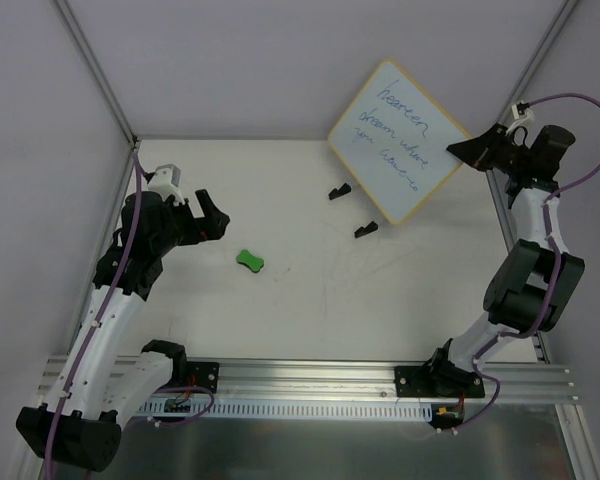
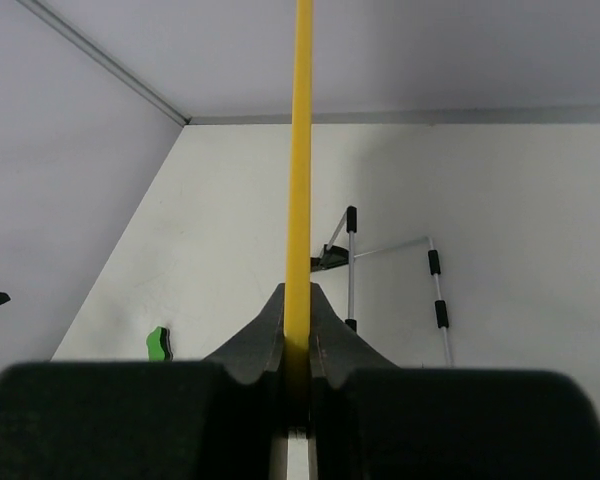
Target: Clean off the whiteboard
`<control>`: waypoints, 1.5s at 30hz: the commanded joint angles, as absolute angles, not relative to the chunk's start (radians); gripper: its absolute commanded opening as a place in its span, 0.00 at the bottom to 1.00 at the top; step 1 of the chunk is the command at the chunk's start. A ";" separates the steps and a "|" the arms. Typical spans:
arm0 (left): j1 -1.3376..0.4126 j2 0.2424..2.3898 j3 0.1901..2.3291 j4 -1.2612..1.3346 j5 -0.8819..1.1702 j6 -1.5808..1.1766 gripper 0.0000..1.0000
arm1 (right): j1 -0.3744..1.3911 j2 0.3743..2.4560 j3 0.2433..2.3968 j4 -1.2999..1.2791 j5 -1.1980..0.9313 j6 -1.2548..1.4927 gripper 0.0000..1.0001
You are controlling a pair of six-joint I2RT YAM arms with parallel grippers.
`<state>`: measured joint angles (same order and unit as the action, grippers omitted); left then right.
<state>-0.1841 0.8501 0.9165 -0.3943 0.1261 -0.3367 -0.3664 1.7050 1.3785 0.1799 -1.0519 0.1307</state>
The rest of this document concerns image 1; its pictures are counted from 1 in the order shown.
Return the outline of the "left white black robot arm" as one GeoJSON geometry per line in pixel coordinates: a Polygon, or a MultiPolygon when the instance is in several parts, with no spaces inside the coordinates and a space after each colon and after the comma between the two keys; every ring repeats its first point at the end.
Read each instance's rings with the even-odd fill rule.
{"type": "Polygon", "coordinates": [[[144,190],[125,199],[121,225],[97,263],[88,312],[69,357],[42,404],[22,408],[16,420],[47,469],[63,463],[105,470],[142,404],[161,388],[176,391],[187,382],[184,346],[164,340],[149,341],[130,370],[117,381],[110,377],[128,328],[163,272],[164,257],[225,234],[229,216],[206,190],[195,196],[200,217],[174,192],[144,190]]]}

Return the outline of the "yellow framed whiteboard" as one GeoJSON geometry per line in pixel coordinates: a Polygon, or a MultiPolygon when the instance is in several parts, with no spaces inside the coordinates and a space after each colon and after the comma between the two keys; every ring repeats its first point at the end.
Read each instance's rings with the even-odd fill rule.
{"type": "Polygon", "coordinates": [[[387,58],[336,121],[327,142],[386,221],[400,225],[460,168],[447,147],[469,138],[387,58]]]}

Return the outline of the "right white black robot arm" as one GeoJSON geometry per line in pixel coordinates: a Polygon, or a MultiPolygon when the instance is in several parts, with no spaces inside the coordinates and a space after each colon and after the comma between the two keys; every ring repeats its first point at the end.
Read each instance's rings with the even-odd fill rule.
{"type": "Polygon", "coordinates": [[[506,175],[507,207],[517,239],[486,289],[482,315],[427,362],[422,382],[437,396],[466,392],[479,383],[486,361],[505,346],[553,329],[584,273],[584,261],[569,253],[561,236],[555,179],[575,137],[548,125],[526,145],[516,142],[517,131],[495,124],[447,148],[478,171],[506,175]]]}

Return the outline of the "green whiteboard eraser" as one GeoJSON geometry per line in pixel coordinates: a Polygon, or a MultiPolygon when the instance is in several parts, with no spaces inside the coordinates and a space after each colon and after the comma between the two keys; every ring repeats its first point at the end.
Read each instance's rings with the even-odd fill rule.
{"type": "Polygon", "coordinates": [[[248,249],[242,249],[237,254],[236,262],[254,274],[260,273],[265,266],[265,260],[248,249]]]}

